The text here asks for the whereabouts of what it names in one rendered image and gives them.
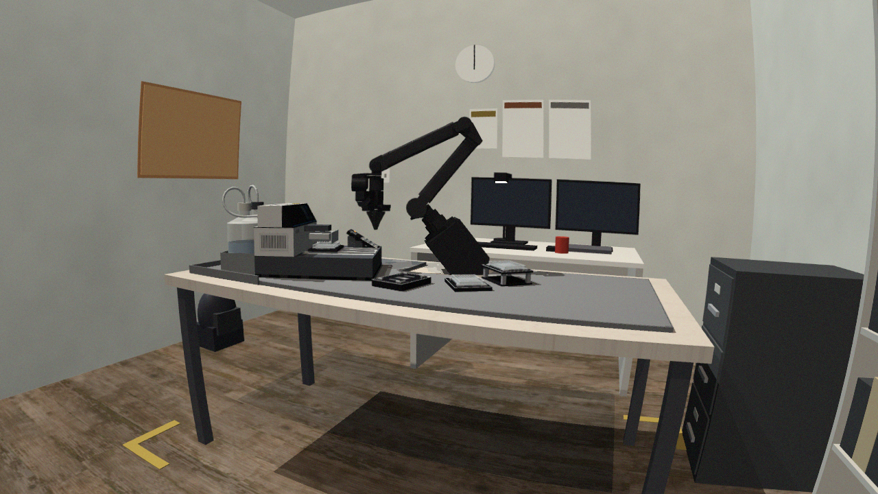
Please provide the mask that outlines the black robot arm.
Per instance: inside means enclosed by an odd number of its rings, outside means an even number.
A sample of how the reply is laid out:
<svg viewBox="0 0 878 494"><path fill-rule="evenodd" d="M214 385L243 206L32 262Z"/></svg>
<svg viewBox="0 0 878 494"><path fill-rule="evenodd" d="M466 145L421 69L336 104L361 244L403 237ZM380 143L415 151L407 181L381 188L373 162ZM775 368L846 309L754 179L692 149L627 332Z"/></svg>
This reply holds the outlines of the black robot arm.
<svg viewBox="0 0 878 494"><path fill-rule="evenodd" d="M443 232L455 219L453 216L446 219L443 215L439 215L436 209L431 209L427 203L435 199L443 185L463 165L469 154L473 153L477 145L482 143L479 132L469 117L461 117L455 123L451 122L451 124L441 126L441 128L429 132L429 134L423 135L423 137L414 139L410 143L401 145L397 149L371 159L369 163L371 173L355 173L352 175L351 190L355 191L355 201L357 201L358 206L383 205L382 191L385 179L381 178L382 171L397 165L397 163L415 154L431 149L433 146L443 143L443 141L457 137L459 132L465 137L463 143L458 146L447 161L443 163L439 171L436 172L435 176L421 189L420 197L418 199L411 199L407 205L407 212L411 217L411 221L416 218L424 218L421 221L425 223L425 228L429 231L429 235L425 238L427 241ZM371 191L366 191L367 188Z"/></svg>

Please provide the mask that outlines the white plastic bottle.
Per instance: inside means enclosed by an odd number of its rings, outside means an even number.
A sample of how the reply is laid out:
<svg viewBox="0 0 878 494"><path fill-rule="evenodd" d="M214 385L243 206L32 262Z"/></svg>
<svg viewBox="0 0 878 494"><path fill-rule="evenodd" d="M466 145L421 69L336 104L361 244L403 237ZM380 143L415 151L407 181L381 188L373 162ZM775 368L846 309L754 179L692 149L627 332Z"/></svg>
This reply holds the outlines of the white plastic bottle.
<svg viewBox="0 0 878 494"><path fill-rule="evenodd" d="M237 203L239 215L250 215L251 203ZM228 252L254 253L254 227L258 227L253 217L237 217L228 222Z"/></svg>

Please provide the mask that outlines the dark grey raised edge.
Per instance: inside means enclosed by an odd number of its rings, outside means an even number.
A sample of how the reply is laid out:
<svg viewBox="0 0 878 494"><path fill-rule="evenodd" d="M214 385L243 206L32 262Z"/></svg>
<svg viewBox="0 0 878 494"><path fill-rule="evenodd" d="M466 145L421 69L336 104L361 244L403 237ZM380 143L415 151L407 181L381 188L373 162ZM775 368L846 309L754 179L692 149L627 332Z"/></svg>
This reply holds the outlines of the dark grey raised edge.
<svg viewBox="0 0 878 494"><path fill-rule="evenodd" d="M206 263L197 263L197 265L189 265L189 273L195 273L207 277L215 277L219 279L231 279L231 281L238 281L242 283L250 283L259 285L259 276L253 275L250 273L239 273L239 272L231 272L231 271L222 271L218 269L209 268L209 266L221 265L222 262L220 260L210 261Z"/></svg>

